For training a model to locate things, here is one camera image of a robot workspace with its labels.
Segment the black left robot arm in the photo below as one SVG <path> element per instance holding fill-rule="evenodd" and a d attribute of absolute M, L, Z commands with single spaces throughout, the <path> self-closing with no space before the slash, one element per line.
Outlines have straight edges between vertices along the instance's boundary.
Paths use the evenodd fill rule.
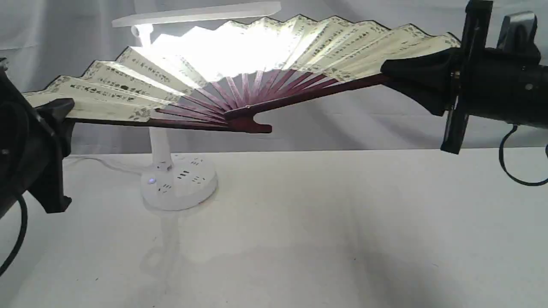
<path fill-rule="evenodd" d="M 74 100 L 55 99 L 32 107 L 6 71 L 7 58 L 1 58 L 1 215 L 25 192 L 31 193 L 46 213 L 62 213 L 71 204 L 71 198 L 63 193 L 63 159 L 71 152 L 74 121 L 66 117 Z"/>

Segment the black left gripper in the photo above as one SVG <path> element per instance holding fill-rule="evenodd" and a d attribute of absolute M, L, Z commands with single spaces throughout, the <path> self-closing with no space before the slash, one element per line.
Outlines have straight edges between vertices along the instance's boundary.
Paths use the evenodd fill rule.
<path fill-rule="evenodd" d="M 36 107 L 37 118 L 29 120 L 19 184 L 46 213 L 62 213 L 71 204 L 63 191 L 63 159 L 71 153 L 75 122 L 67 120 L 74 109 L 72 98 L 55 99 Z"/>

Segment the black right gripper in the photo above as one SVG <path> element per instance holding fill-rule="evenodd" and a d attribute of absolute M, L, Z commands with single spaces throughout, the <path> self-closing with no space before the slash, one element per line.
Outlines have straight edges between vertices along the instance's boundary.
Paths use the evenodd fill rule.
<path fill-rule="evenodd" d="M 460 47 L 404 59 L 387 59 L 381 65 L 384 86 L 401 83 L 399 92 L 429 113 L 448 111 L 441 150 L 459 154 L 468 124 L 468 98 L 472 78 L 483 58 L 493 1 L 470 0 Z"/>

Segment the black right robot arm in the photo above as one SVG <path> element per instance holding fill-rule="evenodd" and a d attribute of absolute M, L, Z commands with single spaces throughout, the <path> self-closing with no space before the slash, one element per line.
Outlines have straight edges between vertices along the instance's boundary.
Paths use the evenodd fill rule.
<path fill-rule="evenodd" d="M 389 86 L 429 113 L 448 113 L 441 150 L 458 154 L 468 118 L 547 128 L 548 69 L 535 44 L 531 11 L 505 16 L 496 47 L 486 47 L 493 2 L 470 0 L 460 47 L 386 60 Z"/>

